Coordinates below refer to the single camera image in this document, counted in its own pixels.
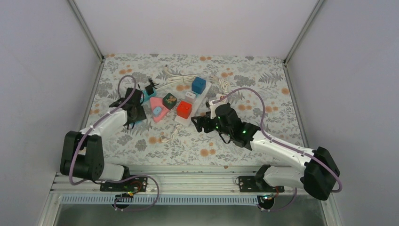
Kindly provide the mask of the black power adapter with cord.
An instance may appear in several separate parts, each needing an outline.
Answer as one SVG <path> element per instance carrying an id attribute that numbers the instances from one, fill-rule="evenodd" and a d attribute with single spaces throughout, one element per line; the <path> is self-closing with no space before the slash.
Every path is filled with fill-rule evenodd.
<path id="1" fill-rule="evenodd" d="M 159 84 L 155 83 L 152 78 L 149 78 L 148 82 L 149 82 L 149 85 L 147 85 L 144 88 L 144 90 L 146 90 L 148 94 L 151 94 L 152 93 L 152 89 L 153 88 L 157 89 Z"/>

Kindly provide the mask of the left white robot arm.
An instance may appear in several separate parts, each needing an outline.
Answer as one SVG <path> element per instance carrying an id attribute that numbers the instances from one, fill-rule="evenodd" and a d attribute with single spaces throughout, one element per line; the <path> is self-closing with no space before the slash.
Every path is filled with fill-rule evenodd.
<path id="1" fill-rule="evenodd" d="M 113 102 L 106 114 L 95 124 L 80 131 L 69 131 L 64 137 L 60 172 L 71 178 L 108 180 L 120 191 L 130 187 L 127 167 L 104 160 L 103 142 L 122 127 L 132 129 L 137 121 L 146 119 L 141 90 L 128 88 L 125 97 Z"/>

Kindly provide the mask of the pink triangular power strip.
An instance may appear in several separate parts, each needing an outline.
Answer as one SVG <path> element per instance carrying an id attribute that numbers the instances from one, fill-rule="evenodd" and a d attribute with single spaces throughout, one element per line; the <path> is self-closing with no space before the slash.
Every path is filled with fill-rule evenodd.
<path id="1" fill-rule="evenodd" d="M 155 123 L 160 122 L 168 113 L 169 109 L 163 105 L 163 99 L 160 97 L 151 97 L 150 105 L 152 110 L 152 117 Z"/>

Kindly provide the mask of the white multicolour power strip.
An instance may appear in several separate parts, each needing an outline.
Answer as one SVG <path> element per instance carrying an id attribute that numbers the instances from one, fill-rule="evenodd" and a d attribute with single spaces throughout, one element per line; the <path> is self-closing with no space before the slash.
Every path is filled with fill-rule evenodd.
<path id="1" fill-rule="evenodd" d="M 191 125 L 191 117 L 194 117 L 199 109 L 199 107 L 205 103 L 206 95 L 208 91 L 210 90 L 212 86 L 211 82 L 206 82 L 205 89 L 203 90 L 202 94 L 196 94 L 194 93 L 191 88 L 183 90 L 183 91 L 178 91 L 177 94 L 175 94 L 177 98 L 177 104 L 175 109 L 178 109 L 178 106 L 180 105 L 181 101 L 187 102 L 189 104 L 187 112 L 190 113 L 190 115 L 187 118 L 181 117 L 180 115 L 176 115 L 174 120 L 180 124 L 182 124 L 185 127 L 188 127 Z"/>

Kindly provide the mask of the light blue small adapter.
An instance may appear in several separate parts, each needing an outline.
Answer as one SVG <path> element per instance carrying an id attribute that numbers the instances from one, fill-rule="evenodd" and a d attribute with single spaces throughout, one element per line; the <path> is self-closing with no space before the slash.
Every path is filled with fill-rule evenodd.
<path id="1" fill-rule="evenodd" d="M 157 106 L 152 110 L 152 114 L 154 117 L 158 117 L 161 114 L 161 112 L 162 108 L 160 106 Z"/>

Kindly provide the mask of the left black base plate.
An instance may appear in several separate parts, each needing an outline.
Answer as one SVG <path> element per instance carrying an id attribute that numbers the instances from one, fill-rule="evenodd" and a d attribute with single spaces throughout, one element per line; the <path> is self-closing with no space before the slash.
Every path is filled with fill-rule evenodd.
<path id="1" fill-rule="evenodd" d="M 122 183 L 105 182 L 100 185 L 101 192 L 136 193 L 145 192 L 148 183 L 147 177 L 136 177 Z"/>

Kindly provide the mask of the floral patterned table mat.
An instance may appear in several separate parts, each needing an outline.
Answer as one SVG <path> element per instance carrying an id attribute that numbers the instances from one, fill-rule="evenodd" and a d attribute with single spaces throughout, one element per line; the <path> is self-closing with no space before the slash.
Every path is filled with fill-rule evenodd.
<path id="1" fill-rule="evenodd" d="M 283 62 L 267 56 L 200 56 L 157 54 L 109 54 L 91 106 L 88 124 L 97 121 L 109 105 L 132 85 L 141 88 L 148 79 L 159 84 L 164 97 L 191 88 L 186 76 L 195 74 L 212 83 L 206 100 L 234 90 L 228 102 L 242 121 L 258 125 L 285 141 L 302 146 L 303 139 L 290 96 Z M 193 125 L 182 127 L 174 120 L 176 110 L 155 123 L 149 103 L 147 118 L 132 129 L 120 128 L 103 143 L 104 158 L 123 165 L 283 165 L 275 157 L 227 143 L 217 132 L 198 133 Z"/>

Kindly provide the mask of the white cube adapter with cord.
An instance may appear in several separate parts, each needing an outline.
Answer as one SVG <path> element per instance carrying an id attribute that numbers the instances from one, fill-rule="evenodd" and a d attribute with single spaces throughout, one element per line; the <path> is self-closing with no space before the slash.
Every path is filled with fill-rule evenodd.
<path id="1" fill-rule="evenodd" d="M 216 95 L 216 101 L 218 103 L 225 103 L 226 102 L 225 95 L 217 94 Z"/>

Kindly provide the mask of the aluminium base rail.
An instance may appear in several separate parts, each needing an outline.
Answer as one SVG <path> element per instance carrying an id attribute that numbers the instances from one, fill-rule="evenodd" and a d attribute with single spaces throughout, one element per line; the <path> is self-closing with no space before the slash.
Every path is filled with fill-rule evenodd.
<path id="1" fill-rule="evenodd" d="M 271 193 L 241 193 L 239 187 L 235 184 L 235 179 L 239 176 L 253 176 L 247 172 L 154 172 L 150 175 L 154 180 L 148 178 L 145 192 L 140 194 L 154 194 L 157 192 L 164 195 L 234 195 L 234 194 L 253 194 L 263 195 Z M 278 192 L 280 195 L 289 195 L 294 189 L 284 186 L 284 192 Z M 100 185 L 91 181 L 83 182 L 73 186 L 70 184 L 67 176 L 56 174 L 55 180 L 50 191 L 54 193 L 99 193 Z M 108 192 L 110 194 L 119 194 L 121 192 Z"/>

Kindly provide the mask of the dark green cube adapter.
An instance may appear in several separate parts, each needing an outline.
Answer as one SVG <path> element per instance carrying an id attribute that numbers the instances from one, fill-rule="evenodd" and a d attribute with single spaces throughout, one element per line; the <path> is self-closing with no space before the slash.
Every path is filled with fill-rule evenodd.
<path id="1" fill-rule="evenodd" d="M 163 99 L 162 99 L 162 104 L 164 107 L 166 107 L 167 109 L 171 110 L 172 108 L 174 108 L 174 106 L 177 103 L 177 97 L 175 97 L 173 94 L 171 93 L 167 93 Z"/>

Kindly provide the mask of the red cube socket adapter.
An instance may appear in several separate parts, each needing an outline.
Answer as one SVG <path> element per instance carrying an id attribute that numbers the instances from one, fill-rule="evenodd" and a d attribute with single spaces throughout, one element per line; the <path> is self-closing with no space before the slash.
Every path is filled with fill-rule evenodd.
<path id="1" fill-rule="evenodd" d="M 186 101 L 180 101 L 176 109 L 177 116 L 188 119 L 192 112 L 192 104 Z"/>

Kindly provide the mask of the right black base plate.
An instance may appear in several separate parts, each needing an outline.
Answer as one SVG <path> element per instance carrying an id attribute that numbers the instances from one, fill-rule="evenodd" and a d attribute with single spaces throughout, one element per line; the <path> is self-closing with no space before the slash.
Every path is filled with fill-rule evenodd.
<path id="1" fill-rule="evenodd" d="M 257 184 L 254 176 L 239 176 L 235 179 L 235 184 L 241 193 L 273 193 L 284 192 L 283 186 L 272 187 L 266 183 Z"/>

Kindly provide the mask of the blue cube socket adapter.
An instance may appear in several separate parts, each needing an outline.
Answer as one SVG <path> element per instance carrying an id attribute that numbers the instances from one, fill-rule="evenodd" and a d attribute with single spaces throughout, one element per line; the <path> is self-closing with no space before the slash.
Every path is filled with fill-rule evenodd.
<path id="1" fill-rule="evenodd" d="M 206 88 L 207 81 L 200 77 L 195 77 L 192 82 L 192 91 L 196 94 L 202 94 Z"/>

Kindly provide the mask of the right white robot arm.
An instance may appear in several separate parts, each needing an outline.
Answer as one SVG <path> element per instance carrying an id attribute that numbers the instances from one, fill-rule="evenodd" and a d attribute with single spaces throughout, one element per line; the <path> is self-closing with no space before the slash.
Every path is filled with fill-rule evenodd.
<path id="1" fill-rule="evenodd" d="M 330 152 L 318 147 L 316 150 L 265 135 L 261 128 L 243 122 L 230 104 L 212 107 L 203 116 L 191 118 L 198 132 L 216 131 L 221 138 L 228 137 L 227 143 L 251 151 L 266 153 L 286 162 L 287 169 L 269 165 L 258 171 L 255 186 L 261 192 L 271 187 L 288 186 L 305 190 L 312 197 L 325 201 L 331 193 L 341 191 L 340 171 Z"/>

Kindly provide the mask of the teal power strip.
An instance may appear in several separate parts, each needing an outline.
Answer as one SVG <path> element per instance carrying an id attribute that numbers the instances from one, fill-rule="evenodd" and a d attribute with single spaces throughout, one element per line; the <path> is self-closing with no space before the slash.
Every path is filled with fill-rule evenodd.
<path id="1" fill-rule="evenodd" d="M 143 90 L 142 93 L 143 93 L 143 95 L 141 97 L 140 102 L 145 103 L 146 101 L 150 100 L 151 97 L 156 97 L 157 90 L 155 88 L 153 88 L 151 94 L 148 94 L 146 90 Z"/>

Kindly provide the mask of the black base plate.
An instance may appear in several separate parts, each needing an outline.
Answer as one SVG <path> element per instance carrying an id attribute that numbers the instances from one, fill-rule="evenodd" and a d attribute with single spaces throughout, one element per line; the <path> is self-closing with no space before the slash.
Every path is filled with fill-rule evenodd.
<path id="1" fill-rule="evenodd" d="M 105 182 L 100 185 L 101 192 L 136 193 L 145 192 L 148 183 L 147 177 L 136 177 L 122 183 Z"/>
<path id="2" fill-rule="evenodd" d="M 241 193 L 273 193 L 284 192 L 283 186 L 272 187 L 266 183 L 257 184 L 254 176 L 239 176 L 235 179 L 235 184 Z"/>

